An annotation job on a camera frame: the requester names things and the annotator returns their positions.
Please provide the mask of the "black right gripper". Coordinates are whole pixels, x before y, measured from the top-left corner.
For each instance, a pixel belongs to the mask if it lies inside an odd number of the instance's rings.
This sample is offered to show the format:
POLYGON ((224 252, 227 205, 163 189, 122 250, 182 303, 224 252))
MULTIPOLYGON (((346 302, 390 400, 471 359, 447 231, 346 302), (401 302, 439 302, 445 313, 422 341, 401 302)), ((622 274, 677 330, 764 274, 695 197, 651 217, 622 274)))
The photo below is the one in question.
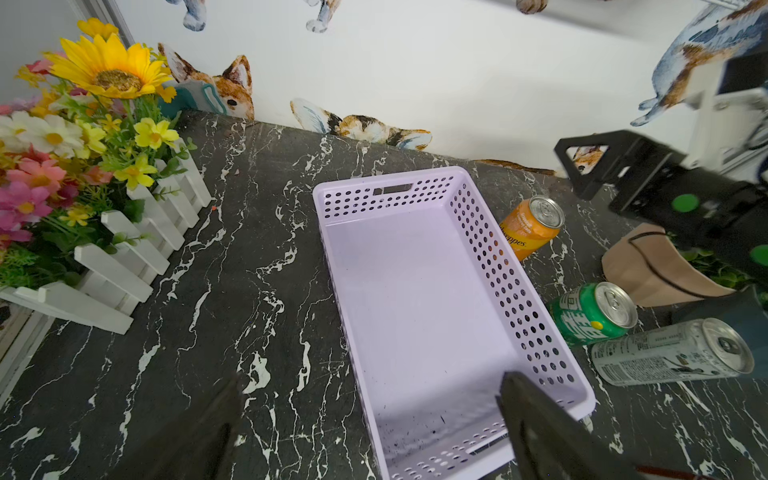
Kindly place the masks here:
POLYGON ((554 152, 579 198, 611 185, 612 212, 660 226, 749 276, 767 274, 764 189, 687 169, 682 152, 629 130, 563 138, 554 152))

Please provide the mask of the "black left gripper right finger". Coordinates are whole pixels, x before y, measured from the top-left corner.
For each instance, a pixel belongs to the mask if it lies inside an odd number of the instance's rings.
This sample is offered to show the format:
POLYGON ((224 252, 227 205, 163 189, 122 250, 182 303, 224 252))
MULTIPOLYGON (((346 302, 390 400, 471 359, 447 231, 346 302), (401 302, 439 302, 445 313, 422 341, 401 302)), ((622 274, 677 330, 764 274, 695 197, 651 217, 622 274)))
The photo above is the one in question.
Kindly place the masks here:
POLYGON ((524 374, 505 373, 496 401, 524 479, 642 477, 524 374))

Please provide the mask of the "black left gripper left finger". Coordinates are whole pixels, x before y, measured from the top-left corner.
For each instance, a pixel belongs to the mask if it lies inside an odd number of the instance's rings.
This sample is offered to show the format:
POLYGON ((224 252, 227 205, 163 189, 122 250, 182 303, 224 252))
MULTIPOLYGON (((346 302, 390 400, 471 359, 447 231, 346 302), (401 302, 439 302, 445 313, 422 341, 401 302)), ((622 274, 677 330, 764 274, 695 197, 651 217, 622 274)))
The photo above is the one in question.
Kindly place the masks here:
POLYGON ((244 412, 242 376, 218 382, 135 452, 108 479, 227 479, 244 412))

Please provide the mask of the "orange soda can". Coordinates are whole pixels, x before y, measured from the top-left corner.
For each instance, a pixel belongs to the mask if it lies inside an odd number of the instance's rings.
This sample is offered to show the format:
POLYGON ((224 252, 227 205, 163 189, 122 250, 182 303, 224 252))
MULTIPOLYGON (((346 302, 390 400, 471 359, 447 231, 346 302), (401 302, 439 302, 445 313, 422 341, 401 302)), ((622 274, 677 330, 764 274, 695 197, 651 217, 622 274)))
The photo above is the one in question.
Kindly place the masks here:
POLYGON ((523 261, 554 239, 564 223, 565 214, 555 201, 534 196, 522 201, 500 227, 516 257, 523 261))

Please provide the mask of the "green soda can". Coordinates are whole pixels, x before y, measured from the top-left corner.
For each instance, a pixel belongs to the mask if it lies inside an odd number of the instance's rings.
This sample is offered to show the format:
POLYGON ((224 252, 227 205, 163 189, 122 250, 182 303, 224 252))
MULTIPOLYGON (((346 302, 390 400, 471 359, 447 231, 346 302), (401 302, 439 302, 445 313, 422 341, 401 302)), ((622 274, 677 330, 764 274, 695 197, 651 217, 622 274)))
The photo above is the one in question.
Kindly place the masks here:
POLYGON ((585 284, 550 301, 547 308, 569 346, 619 338, 638 322, 635 303, 610 282, 585 284))

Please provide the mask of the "lilac perforated plastic basket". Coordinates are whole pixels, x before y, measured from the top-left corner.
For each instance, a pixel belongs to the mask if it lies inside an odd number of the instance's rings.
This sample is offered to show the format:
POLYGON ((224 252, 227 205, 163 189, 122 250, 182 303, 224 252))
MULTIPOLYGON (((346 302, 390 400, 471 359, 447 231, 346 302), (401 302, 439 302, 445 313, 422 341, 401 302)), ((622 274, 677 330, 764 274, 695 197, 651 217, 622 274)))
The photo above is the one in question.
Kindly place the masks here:
POLYGON ((478 479, 514 458, 495 398, 524 374, 580 420, 593 389, 470 174, 313 191, 369 436, 385 479, 478 479))

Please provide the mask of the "tall white energy can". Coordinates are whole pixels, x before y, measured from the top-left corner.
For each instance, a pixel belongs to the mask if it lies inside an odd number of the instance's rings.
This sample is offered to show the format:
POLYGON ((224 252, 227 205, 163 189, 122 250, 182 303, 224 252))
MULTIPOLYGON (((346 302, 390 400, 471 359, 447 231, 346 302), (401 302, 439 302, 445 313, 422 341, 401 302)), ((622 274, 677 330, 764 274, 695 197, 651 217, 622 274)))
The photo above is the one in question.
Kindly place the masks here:
POLYGON ((596 343, 592 363, 614 386, 732 378, 755 367, 745 340, 727 323, 704 318, 596 343))

